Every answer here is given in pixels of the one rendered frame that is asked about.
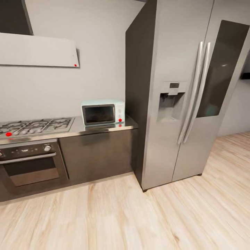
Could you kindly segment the microwave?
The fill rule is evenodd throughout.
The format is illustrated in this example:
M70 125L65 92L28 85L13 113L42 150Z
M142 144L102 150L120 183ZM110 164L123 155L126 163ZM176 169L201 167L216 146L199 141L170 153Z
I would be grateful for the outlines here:
M84 126L125 121L125 103L121 99L83 100L81 111Z

